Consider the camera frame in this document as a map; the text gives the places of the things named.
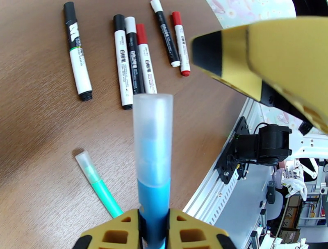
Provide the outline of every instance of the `whiteboard marker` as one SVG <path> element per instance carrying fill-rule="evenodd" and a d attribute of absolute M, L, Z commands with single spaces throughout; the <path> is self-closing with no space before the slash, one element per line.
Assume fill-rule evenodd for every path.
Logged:
<path fill-rule="evenodd" d="M 145 25 L 142 23 L 137 24 L 137 41 L 146 93 L 157 93 L 153 66 L 147 44 L 146 29 Z"/>
<path fill-rule="evenodd" d="M 137 28 L 135 18 L 132 16 L 126 17 L 125 27 L 133 94 L 145 93 L 141 61 L 137 44 Z"/>
<path fill-rule="evenodd" d="M 183 76 L 189 76 L 190 64 L 189 64 L 186 38 L 185 38 L 185 33 L 183 31 L 180 12 L 174 11 L 172 13 L 172 16 L 173 16 L 175 34 L 177 36 L 178 50 L 179 50 L 179 56 L 181 62 L 180 65 L 181 74 Z"/>
<path fill-rule="evenodd" d="M 180 66 L 179 55 L 178 55 L 177 49 L 174 45 L 174 41 L 172 39 L 169 27 L 167 25 L 161 2 L 159 0 L 151 0 L 150 4 L 157 16 L 159 27 L 161 29 L 164 42 L 166 44 L 166 51 L 168 53 L 170 63 L 172 65 L 172 67 L 174 67 L 174 68 L 178 67 L 178 66 Z"/>
<path fill-rule="evenodd" d="M 123 15 L 118 14 L 114 16 L 114 26 L 117 71 L 118 80 L 120 83 L 121 101 L 123 109 L 128 110 L 132 109 L 133 90 L 128 58 L 128 48 L 126 45 L 125 37 L 125 21 Z"/>
<path fill-rule="evenodd" d="M 77 93 L 82 101 L 87 101 L 92 99 L 92 87 L 81 46 L 73 2 L 67 2 L 64 4 L 64 15 L 65 25 L 67 26 L 68 49 L 71 57 Z"/>

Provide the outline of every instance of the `red marker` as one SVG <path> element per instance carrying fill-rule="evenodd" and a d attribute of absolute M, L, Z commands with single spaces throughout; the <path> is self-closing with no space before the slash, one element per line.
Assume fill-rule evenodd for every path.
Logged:
<path fill-rule="evenodd" d="M 189 76 L 190 64 L 189 64 L 186 38 L 184 37 L 185 33 L 183 32 L 180 12 L 174 11 L 172 13 L 172 16 L 173 16 L 174 29 L 175 29 L 175 34 L 177 36 L 178 50 L 179 50 L 179 56 L 181 61 L 181 65 L 180 65 L 181 74 L 183 76 Z"/>
<path fill-rule="evenodd" d="M 153 65 L 150 59 L 144 24 L 137 24 L 137 42 L 141 60 L 142 75 L 144 79 L 143 83 L 145 85 L 146 93 L 157 93 Z"/>

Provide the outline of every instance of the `green highlighter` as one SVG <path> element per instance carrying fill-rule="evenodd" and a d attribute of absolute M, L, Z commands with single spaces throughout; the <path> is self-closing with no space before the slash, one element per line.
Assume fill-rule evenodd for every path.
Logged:
<path fill-rule="evenodd" d="M 105 208 L 113 218 L 123 214 L 122 209 L 115 201 L 114 197 L 101 179 L 87 151 L 83 151 L 75 157 L 83 173 L 91 184 L 93 190 L 98 195 Z"/>

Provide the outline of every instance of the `wood grain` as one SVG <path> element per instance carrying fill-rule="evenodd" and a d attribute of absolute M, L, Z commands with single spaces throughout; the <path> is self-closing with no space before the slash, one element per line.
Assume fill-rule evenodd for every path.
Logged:
<path fill-rule="evenodd" d="M 121 108 L 112 18 L 145 23 L 159 93 L 174 94 L 171 206 L 182 209 L 219 154 L 244 97 L 191 67 L 172 68 L 148 0 L 76 0 L 93 99 L 81 102 L 63 1 L 0 0 L 1 248 L 72 248 L 110 219 L 74 160 L 89 151 L 124 211 L 138 207 L 132 112 Z M 205 1 L 163 0 L 188 40 L 220 29 Z"/>

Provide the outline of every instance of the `plastic bag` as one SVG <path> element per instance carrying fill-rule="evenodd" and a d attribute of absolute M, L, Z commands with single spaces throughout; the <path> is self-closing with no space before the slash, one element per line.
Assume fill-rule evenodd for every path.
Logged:
<path fill-rule="evenodd" d="M 306 201 L 306 195 L 308 189 L 304 183 L 304 175 L 302 166 L 294 167 L 289 171 L 284 170 L 281 176 L 281 185 L 287 187 L 289 194 L 286 197 L 290 197 L 296 194 L 298 191 L 304 201 Z"/>

